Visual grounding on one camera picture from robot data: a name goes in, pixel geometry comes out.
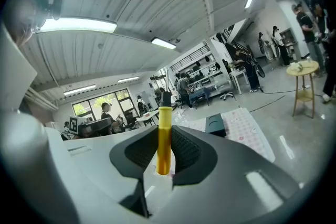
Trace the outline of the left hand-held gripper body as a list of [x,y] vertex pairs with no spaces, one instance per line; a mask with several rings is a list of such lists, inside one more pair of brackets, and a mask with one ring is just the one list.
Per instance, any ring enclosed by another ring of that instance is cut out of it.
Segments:
[[85,118],[70,116],[69,132],[78,137],[92,137],[101,129],[109,127],[112,124],[110,118],[98,121],[89,121]]

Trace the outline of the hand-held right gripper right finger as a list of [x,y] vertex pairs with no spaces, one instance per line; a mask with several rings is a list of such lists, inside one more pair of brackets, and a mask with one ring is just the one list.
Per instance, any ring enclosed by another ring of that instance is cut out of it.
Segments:
[[250,147],[173,126],[173,189],[158,223],[260,223],[298,190],[298,183]]

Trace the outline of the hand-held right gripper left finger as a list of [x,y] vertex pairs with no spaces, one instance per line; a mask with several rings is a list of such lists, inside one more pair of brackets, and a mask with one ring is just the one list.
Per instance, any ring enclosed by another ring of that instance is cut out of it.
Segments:
[[70,197],[73,219],[61,223],[151,223],[138,162],[157,127],[116,135],[63,141],[47,128],[58,176]]

